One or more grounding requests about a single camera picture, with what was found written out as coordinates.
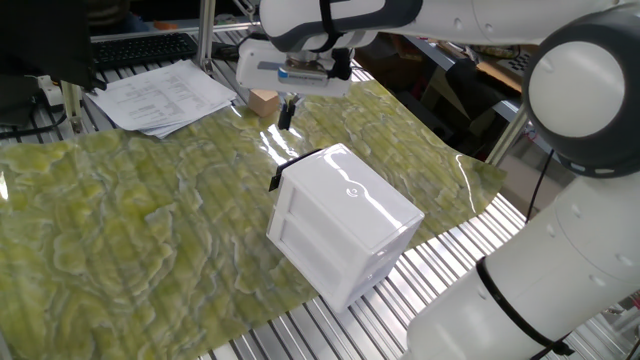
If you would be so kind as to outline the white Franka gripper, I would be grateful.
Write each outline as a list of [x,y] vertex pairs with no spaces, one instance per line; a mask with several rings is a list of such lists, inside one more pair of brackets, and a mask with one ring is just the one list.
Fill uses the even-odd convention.
[[302,95],[342,97],[351,86],[351,51],[280,52],[267,40],[249,39],[238,47],[236,80],[247,89],[295,93],[282,105],[278,129],[288,130]]

